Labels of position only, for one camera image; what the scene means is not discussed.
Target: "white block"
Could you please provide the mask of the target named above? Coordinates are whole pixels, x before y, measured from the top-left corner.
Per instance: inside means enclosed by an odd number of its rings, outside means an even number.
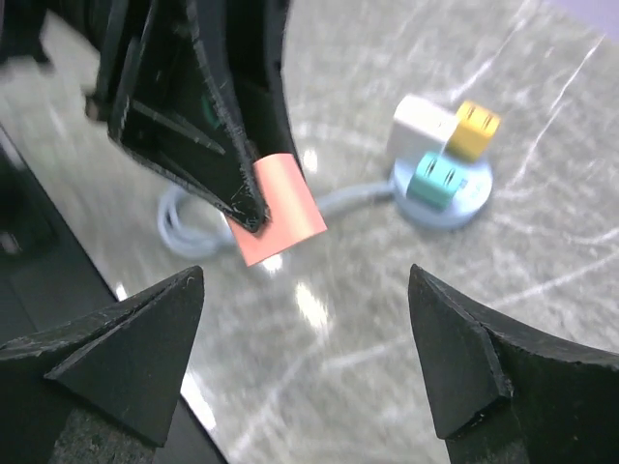
[[[457,123],[456,114],[431,101],[407,95],[396,109],[387,153],[408,160],[420,160],[427,152],[443,153]]]

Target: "gray cable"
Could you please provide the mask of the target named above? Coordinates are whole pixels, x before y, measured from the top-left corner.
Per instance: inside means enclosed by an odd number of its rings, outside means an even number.
[[[351,208],[354,202],[390,198],[394,193],[391,181],[342,188],[322,196],[316,204],[324,217],[340,208]],[[179,210],[191,196],[177,185],[171,185],[162,195],[157,212],[157,227],[163,244],[174,254],[192,261],[215,256],[234,248],[236,242],[228,227],[221,233],[209,233],[185,225]]]

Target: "yellow cube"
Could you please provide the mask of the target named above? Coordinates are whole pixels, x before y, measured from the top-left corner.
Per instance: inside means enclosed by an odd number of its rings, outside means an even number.
[[[457,128],[449,140],[447,150],[456,157],[475,162],[496,133],[501,118],[472,101],[465,101],[456,116]]]

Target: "gray marble surface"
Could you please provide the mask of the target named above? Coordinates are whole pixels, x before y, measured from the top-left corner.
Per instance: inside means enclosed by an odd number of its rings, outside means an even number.
[[[50,26],[62,73],[15,65],[1,120],[110,285],[134,293],[189,264],[157,234],[166,184],[85,120],[95,56]],[[289,26],[289,109],[316,193],[387,176],[408,92],[503,116],[495,192],[454,233],[375,204],[268,266],[201,263],[190,374],[211,433],[233,464],[446,463],[410,330],[413,263],[534,327],[619,350],[619,50],[537,0],[313,0]]]

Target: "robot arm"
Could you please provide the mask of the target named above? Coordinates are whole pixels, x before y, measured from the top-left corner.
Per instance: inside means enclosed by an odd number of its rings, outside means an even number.
[[[57,13],[101,54],[87,116],[246,230],[264,224],[252,165],[296,158],[280,75],[289,0],[5,1],[0,63],[49,63],[40,34]]]

